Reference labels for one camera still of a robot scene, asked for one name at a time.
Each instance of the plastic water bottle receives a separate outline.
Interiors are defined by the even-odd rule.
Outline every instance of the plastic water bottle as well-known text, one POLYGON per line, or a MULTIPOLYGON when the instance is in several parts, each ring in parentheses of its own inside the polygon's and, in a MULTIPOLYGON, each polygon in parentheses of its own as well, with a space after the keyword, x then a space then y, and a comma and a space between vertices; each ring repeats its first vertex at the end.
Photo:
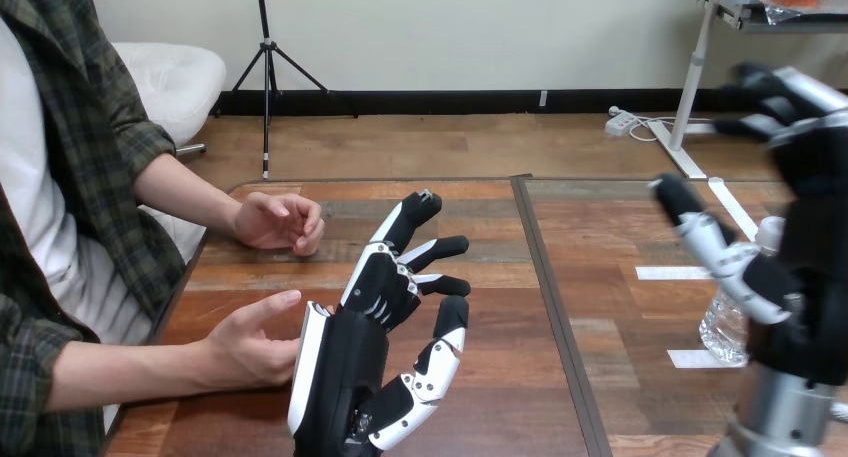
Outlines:
MULTIPOLYGON (((761 247, 760 252, 768 256, 777 253, 783 224, 782 217, 763 219, 754 237, 754 242, 761 247)), ((722 362, 730 365, 744 365, 748 362, 748 353, 745 351, 748 318, 721 288, 707 309, 698 331, 707 349, 722 362)))

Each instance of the white wall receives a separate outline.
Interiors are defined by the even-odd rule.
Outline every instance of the white wall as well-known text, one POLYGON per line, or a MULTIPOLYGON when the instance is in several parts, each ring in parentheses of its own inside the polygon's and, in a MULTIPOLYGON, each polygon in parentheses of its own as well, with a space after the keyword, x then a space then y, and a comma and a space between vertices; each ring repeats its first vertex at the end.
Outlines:
MULTIPOLYGON (((113 41, 193 44, 238 79, 261 40, 256 0, 95 0, 113 41)), ((335 90, 679 88, 695 0, 267 0, 271 36, 335 90)), ((749 36, 716 22, 702 86, 741 60, 848 87, 848 37, 749 36)), ((281 59, 283 88, 311 84, 281 59)), ((245 88, 262 88, 261 67, 245 88)))

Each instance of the black baseboard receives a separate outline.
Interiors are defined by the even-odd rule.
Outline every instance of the black baseboard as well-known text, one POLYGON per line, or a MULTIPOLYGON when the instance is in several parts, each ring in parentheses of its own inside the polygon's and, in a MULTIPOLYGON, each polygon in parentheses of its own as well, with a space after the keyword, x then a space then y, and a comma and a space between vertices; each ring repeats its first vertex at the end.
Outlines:
MULTIPOLYGON (((545 106, 540 106, 539 90, 494 91, 284 91, 272 106, 272 115, 349 115, 347 103, 360 115, 469 115, 469 114, 569 114, 605 113, 616 105, 630 112, 675 112, 681 89, 598 89, 549 90, 545 106)), ((221 93, 222 115, 263 115, 261 90, 221 93)), ((703 112, 744 112, 750 103, 722 89, 701 89, 694 110, 703 112)))

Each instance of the forearm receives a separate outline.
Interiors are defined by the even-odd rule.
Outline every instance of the forearm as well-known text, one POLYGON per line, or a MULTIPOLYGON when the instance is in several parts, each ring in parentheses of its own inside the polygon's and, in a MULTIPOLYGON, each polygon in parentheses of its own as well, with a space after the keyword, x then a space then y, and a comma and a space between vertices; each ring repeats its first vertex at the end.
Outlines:
POLYGON ((202 342, 168 346, 68 343, 53 366, 47 411, 221 390, 202 342))
POLYGON ((139 174, 133 190, 145 205, 227 234, 241 206, 170 154, 154 159, 139 174))

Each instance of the tripod leg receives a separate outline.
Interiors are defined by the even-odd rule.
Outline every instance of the tripod leg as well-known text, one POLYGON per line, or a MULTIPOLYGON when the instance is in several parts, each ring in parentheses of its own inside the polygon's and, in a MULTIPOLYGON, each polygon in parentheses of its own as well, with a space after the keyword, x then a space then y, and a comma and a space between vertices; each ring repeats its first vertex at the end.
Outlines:
POLYGON ((275 48, 274 48, 274 50, 275 50, 275 51, 277 51, 277 53, 278 53, 278 54, 280 54, 280 56, 281 56, 282 58, 286 59, 286 62, 290 63, 290 64, 292 65, 292 67, 294 67, 295 69, 297 69, 297 71, 298 71, 298 72, 300 72, 300 73, 301 73, 301 74, 303 74, 303 75, 304 75, 307 79, 309 79, 309 81, 310 81, 310 82, 312 82, 313 84, 315 84, 315 86, 316 86, 316 87, 318 87, 319 89, 321 89, 321 90, 322 90, 325 94, 329 95, 331 99, 333 99, 333 100, 334 100, 334 101, 336 101, 337 103, 341 104, 341 106, 342 106, 342 107, 344 107, 345 109, 347 109, 347 110, 348 110, 348 112, 347 112, 347 113, 349 113, 350 115, 352 115, 354 119, 359 117, 359 114, 357 114, 357 113, 356 113, 356 109, 354 109, 352 105, 350 105, 349 103, 344 103, 344 102, 342 102, 342 101, 341 101, 341 100, 340 100, 340 99, 339 99, 339 98, 338 98, 335 94, 333 94, 332 92, 330 92, 329 90, 327 90, 327 88, 326 88, 326 87, 324 87, 323 85, 321 85, 321 82, 318 82, 317 80, 315 80, 315 78, 314 78, 314 77, 312 77, 311 75, 309 75, 309 72, 307 72, 306 70, 304 70, 304 68, 303 68, 303 67, 301 67, 301 66, 297 65, 297 62, 295 62, 294 60, 292 60, 292 59, 291 59, 291 57, 289 57, 288 55, 286 55, 286 54, 285 54, 285 52, 283 52, 282 50, 280 50, 280 48, 279 48, 279 47, 275 47, 275 48))
MULTIPOLYGON (((271 109, 276 109, 277 108, 278 91, 277 91, 277 75, 274 73, 274 54, 268 55, 268 60, 270 61, 270 65, 271 65, 271 109)), ((268 115, 268 122, 270 123, 271 120, 273 120, 273 118, 274 118, 274 112, 272 110, 270 112, 270 114, 268 115)))
MULTIPOLYGON (((253 56, 253 60, 250 61, 250 64, 247 66, 247 69, 244 70, 244 73, 241 74, 241 77, 239 78, 238 82, 236 82, 236 85, 233 86, 233 92, 236 92, 238 88, 241 87, 242 82, 244 82, 244 79, 247 78, 247 74, 249 74, 250 71, 253 70, 253 66, 256 65, 256 61, 259 60, 259 56, 262 55, 262 52, 263 49, 260 48, 259 51, 256 52, 256 55, 253 56)), ((215 103, 215 106, 212 107, 211 113, 215 114, 215 117, 221 115, 220 106, 221 101, 218 100, 218 102, 215 103)))
POLYGON ((265 119, 263 121, 265 126, 265 153, 263 155, 262 160, 262 178, 268 180, 268 131, 271 127, 271 122, 269 120, 269 95, 268 95, 268 84, 271 78, 271 59, 272 54, 270 50, 265 51, 265 119))

